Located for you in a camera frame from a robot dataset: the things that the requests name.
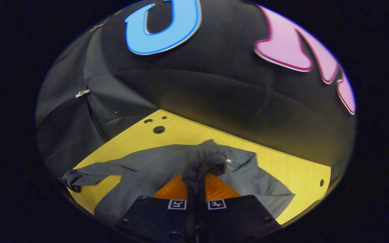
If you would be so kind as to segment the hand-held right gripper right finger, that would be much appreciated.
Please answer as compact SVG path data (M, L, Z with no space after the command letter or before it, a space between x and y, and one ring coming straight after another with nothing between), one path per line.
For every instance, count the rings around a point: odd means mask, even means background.
M210 173L199 197L200 243L260 243L282 228L254 195L239 195Z

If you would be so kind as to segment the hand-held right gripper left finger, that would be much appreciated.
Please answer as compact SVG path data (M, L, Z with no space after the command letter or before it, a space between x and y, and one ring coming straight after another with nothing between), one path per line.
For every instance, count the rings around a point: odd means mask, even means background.
M182 175L153 196L139 196L115 229L136 243L196 243L193 195Z

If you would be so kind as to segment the grey collared shirt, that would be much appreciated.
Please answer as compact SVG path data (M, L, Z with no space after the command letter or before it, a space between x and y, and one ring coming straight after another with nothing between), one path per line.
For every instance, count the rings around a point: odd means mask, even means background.
M136 151L120 159L69 170L60 180L79 193L83 186L94 186L108 176L121 176L94 209L98 221L113 227L138 197L154 195L179 175L184 186L196 190L208 172L238 194L254 195L274 218L295 197L287 186L258 166L255 152L220 145L212 139L198 145L172 144Z

